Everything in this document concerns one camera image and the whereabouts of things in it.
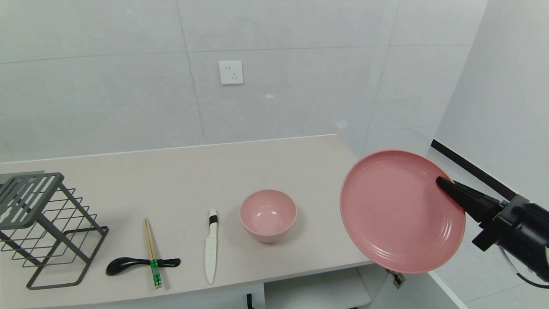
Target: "chopsticks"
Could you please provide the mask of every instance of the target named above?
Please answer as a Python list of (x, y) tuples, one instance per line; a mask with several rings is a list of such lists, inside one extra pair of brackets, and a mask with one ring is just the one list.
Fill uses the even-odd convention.
[(150, 232), (149, 219), (143, 220), (145, 228), (145, 240), (147, 241), (147, 249), (149, 251), (150, 269), (153, 272), (154, 288), (162, 288), (162, 279), (160, 278), (160, 270), (158, 269), (158, 260), (156, 259), (156, 253), (154, 252), (154, 243), (152, 233)]

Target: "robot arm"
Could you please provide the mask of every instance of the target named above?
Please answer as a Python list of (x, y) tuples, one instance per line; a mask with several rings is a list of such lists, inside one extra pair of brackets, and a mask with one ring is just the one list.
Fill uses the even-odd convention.
[(515, 273), (527, 283), (549, 289), (549, 285), (533, 283), (517, 272), (505, 251), (524, 263), (540, 279), (549, 282), (549, 212), (530, 203), (521, 195), (510, 202), (499, 201), (482, 192), (442, 177), (437, 185), (460, 205), (483, 229), (473, 243), (486, 251), (497, 245)]

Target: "wall socket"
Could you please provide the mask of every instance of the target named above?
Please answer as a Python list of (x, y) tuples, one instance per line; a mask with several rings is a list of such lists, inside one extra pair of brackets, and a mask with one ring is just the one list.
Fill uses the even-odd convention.
[(219, 75), (221, 76), (221, 85), (242, 84), (242, 61), (220, 61)]

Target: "bowl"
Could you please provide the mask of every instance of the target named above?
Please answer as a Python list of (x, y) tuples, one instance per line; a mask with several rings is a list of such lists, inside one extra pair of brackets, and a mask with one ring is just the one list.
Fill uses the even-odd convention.
[(258, 191), (246, 198), (240, 207), (240, 221), (257, 241), (282, 239), (298, 215), (292, 199), (277, 190)]

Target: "dish rack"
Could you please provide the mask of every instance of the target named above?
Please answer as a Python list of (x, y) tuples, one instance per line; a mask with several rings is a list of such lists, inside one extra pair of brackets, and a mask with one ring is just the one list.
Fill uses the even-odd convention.
[[(97, 224), (97, 214), (88, 213), (89, 206), (82, 206), (82, 197), (74, 196), (76, 189), (67, 189), (63, 180), (61, 173), (19, 174), (0, 184), (0, 245), (4, 243), (0, 250), (13, 251), (12, 260), (24, 260), (24, 268), (37, 268), (26, 285), (29, 290), (81, 283), (109, 232)], [(82, 246), (89, 245), (86, 239), (94, 231), (99, 240), (87, 255)], [(77, 258), (84, 265), (76, 281), (34, 285), (44, 268), (71, 264)]]

